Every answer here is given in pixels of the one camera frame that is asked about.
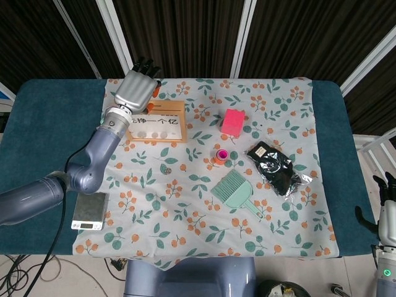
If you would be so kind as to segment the black power plug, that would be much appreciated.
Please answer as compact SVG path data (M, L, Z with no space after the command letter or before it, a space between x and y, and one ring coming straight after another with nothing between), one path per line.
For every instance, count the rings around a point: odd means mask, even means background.
M110 264L118 271L122 271L126 264L127 264L127 259L125 258L119 258L119 259L110 259Z

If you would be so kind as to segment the blue grey robot torso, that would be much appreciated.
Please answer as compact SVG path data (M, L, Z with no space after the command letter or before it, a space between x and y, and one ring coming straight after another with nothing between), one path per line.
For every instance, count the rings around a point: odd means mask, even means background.
M123 297L254 297L251 257L187 258L169 270L129 260Z

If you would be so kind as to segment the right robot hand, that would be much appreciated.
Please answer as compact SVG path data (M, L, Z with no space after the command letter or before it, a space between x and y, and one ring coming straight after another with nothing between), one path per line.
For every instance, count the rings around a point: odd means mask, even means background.
M362 209L355 207L355 217L358 223L377 235L383 246L396 248L396 178L388 171L385 172L384 181L374 175L373 180L379 186L380 215L377 223L371 223L363 217Z

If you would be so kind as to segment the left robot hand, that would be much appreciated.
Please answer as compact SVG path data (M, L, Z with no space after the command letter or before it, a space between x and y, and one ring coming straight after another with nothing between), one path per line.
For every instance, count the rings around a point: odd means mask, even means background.
M127 108L132 114L143 113L161 87L161 81L156 78L160 71L153 59L140 57L117 89L115 104Z

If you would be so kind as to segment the white partition post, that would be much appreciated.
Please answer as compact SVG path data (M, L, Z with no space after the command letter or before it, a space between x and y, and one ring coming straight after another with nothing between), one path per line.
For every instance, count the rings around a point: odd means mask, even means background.
M341 84L345 98L394 48L396 47L396 25L359 63L355 70Z
M134 66L113 0L95 0L114 50L126 75Z
M83 40L81 39L72 19L70 18L69 14L67 13L67 10L64 7L62 1L61 0L52 0L52 1L55 5L56 9L60 13L64 23L66 24L67 28L70 31L70 33L72 34L74 40L76 41L78 47L80 48L84 57L86 58L89 66L91 67L93 73L95 74L95 77L97 79L102 79L102 76L101 76L96 64L94 63L91 55L89 54L88 49L86 48Z
M239 23L238 35L230 69L231 79L237 79L239 77L256 4L257 0L244 0L244 6Z

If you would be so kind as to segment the pink foam cube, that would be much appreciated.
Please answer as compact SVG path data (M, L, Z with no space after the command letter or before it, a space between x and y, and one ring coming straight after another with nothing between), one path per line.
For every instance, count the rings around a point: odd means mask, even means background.
M227 109L223 118L221 132L233 137L239 137L243 129L245 112L236 109Z

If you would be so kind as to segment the wooden frame money box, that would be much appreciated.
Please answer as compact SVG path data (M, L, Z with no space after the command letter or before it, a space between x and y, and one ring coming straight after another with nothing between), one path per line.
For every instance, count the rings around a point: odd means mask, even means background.
M135 114L127 132L126 139L133 142L187 142L186 116L183 101L151 100L152 107L147 114ZM138 133L144 131L145 138Z

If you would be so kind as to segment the black bin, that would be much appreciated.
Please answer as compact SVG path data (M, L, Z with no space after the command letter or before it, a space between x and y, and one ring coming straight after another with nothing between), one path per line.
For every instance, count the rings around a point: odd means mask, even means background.
M257 287L256 297L311 297L311 295L293 282L264 280Z

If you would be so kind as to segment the white metal rack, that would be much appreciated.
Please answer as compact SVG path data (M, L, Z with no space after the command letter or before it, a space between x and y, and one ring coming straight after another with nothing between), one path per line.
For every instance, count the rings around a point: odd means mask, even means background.
M386 172L396 178L396 148L390 143L390 139L394 137L396 127L382 136L353 135L356 150L372 172L384 179Z

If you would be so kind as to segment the white blue equipment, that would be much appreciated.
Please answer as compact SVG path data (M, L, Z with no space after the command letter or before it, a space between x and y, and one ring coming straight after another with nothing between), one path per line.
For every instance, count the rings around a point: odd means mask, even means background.
M15 93L7 88L2 82L0 82L0 99L7 99L14 103L15 98Z

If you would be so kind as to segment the orange nested cup stack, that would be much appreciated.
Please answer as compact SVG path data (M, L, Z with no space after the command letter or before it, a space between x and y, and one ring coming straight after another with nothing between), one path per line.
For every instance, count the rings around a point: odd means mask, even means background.
M221 148L216 151L215 163L218 165L224 165L228 160L228 157L229 157L228 151Z

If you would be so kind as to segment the silver digital scale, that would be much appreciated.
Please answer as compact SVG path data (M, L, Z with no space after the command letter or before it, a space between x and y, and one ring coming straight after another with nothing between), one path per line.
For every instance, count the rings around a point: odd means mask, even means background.
M94 194L78 194L72 217L72 230L103 229L105 215L108 207L108 193L97 192Z

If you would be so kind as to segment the black socks in plastic bag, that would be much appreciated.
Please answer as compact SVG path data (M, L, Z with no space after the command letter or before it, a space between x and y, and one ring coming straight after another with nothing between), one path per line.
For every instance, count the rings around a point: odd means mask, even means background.
M250 146L244 153L279 197L290 200L301 186L312 183L310 176L296 172L297 166L289 157L264 141Z

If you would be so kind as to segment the mint green brush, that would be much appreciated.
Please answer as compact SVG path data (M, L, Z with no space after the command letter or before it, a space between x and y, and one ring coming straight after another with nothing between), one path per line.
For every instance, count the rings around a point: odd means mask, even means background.
M224 201L234 196L249 197L251 191L248 181L236 170L231 170L210 190L215 197Z

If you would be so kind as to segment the floral print tablecloth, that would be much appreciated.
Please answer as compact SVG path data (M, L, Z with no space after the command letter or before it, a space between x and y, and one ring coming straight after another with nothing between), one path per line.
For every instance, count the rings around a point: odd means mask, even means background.
M73 253L142 259L162 270L187 257L338 256L312 90L303 77L163 80L158 99L184 102L187 142L124 138L100 188L110 195L104 227L81 231ZM221 132L227 109L245 112L239 137ZM284 153L312 183L290 200L277 196L244 153L259 141ZM229 154L224 165L215 163L219 149ZM210 192L231 170L251 184L263 219Z

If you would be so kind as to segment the teal padded table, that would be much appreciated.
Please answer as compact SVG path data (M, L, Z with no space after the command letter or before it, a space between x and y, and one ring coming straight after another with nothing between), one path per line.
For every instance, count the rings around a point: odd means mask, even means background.
M313 83L319 159L324 191L341 256L369 254L376 235L362 227L355 207L372 217L352 131L337 84ZM0 142L0 193L62 170L69 155L88 141L99 122L105 81L32 79L17 93ZM70 228L76 194L14 226L0 226L0 255L72 252L77 232Z

